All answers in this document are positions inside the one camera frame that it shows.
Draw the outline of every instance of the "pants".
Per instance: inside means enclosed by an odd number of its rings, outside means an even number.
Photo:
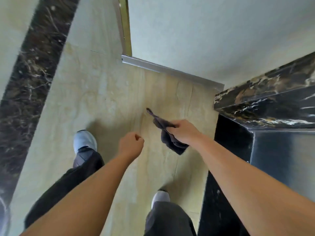
[[[82,165],[69,169],[36,201],[25,218],[25,228],[31,226],[74,187],[104,166],[101,155],[88,147],[81,148],[76,157],[76,162],[84,160],[86,161]],[[146,218],[144,235],[196,236],[196,233],[190,217],[180,206],[171,202],[156,202]]]

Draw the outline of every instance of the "fist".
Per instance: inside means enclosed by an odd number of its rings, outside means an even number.
[[[118,156],[128,158],[130,162],[136,159],[143,148],[144,139],[136,132],[128,132],[119,141]]]
[[[167,127],[166,130],[182,143],[191,145],[201,135],[201,132],[186,119],[171,121],[176,127]]]

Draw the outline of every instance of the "person's left shoe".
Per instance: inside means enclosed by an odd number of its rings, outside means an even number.
[[[168,192],[162,189],[158,190],[158,192],[156,192],[155,195],[153,196],[151,209],[153,209],[154,203],[157,201],[171,202]]]
[[[86,162],[93,154],[93,151],[97,151],[97,142],[95,137],[86,130],[78,131],[74,135],[73,149],[77,155],[73,162],[73,167],[78,167]]]

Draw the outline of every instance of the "cleaning cloth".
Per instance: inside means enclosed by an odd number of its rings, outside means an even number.
[[[182,155],[183,152],[187,149],[187,147],[189,147],[189,145],[185,143],[181,143],[174,137],[173,134],[170,134],[166,130],[167,127],[176,127],[176,126],[170,123],[169,121],[158,117],[149,108],[147,108],[147,112],[154,118],[153,119],[154,125],[157,126],[159,129],[162,129],[162,133],[161,133],[162,143],[165,143],[168,148],[175,151],[177,154]]]

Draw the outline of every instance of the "person's right arm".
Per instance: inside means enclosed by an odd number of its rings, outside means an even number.
[[[250,235],[315,235],[315,203],[248,164],[187,120],[168,132],[202,156]]]

